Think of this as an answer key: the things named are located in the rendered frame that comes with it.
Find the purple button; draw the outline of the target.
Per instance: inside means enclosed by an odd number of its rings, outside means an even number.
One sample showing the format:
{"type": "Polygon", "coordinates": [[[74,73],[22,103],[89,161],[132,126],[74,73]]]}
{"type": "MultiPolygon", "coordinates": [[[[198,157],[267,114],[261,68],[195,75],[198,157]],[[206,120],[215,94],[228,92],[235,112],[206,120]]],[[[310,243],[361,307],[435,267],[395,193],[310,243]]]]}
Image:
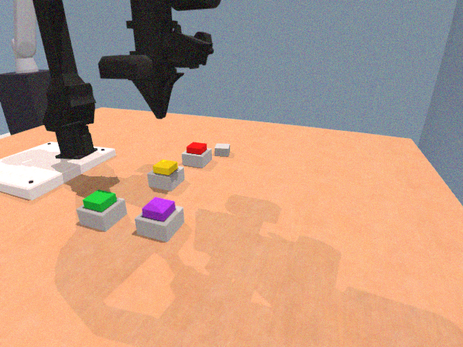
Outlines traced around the purple button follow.
{"type": "Polygon", "coordinates": [[[137,234],[168,242],[184,223],[184,209],[174,201],[153,198],[135,218],[137,234]]]}

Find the green button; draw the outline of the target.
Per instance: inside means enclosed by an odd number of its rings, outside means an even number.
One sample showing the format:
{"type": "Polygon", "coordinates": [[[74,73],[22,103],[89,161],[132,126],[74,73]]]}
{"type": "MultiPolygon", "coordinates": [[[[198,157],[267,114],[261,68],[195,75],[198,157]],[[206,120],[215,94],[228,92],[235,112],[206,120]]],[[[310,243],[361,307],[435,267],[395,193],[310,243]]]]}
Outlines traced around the green button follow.
{"type": "Polygon", "coordinates": [[[126,214],[125,200],[116,193],[98,189],[82,200],[76,209],[80,225],[107,231],[126,214]]]}

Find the red button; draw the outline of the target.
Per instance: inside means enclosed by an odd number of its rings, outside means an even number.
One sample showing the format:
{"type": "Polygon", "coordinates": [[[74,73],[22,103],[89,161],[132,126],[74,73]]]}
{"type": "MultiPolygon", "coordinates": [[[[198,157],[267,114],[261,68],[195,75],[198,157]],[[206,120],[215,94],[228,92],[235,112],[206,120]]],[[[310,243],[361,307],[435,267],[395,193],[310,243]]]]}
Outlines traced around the red button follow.
{"type": "Polygon", "coordinates": [[[204,168],[212,160],[212,149],[207,144],[192,142],[182,153],[182,165],[204,168]]]}

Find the yellow button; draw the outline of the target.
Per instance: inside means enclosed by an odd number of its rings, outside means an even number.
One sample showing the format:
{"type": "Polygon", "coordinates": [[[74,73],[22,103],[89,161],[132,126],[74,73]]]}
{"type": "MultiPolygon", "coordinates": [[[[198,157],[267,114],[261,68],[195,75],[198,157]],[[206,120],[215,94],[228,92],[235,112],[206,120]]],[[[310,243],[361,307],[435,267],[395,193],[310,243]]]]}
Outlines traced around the yellow button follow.
{"type": "Polygon", "coordinates": [[[172,191],[184,181],[184,167],[176,161],[161,160],[147,173],[148,186],[172,191]]]}

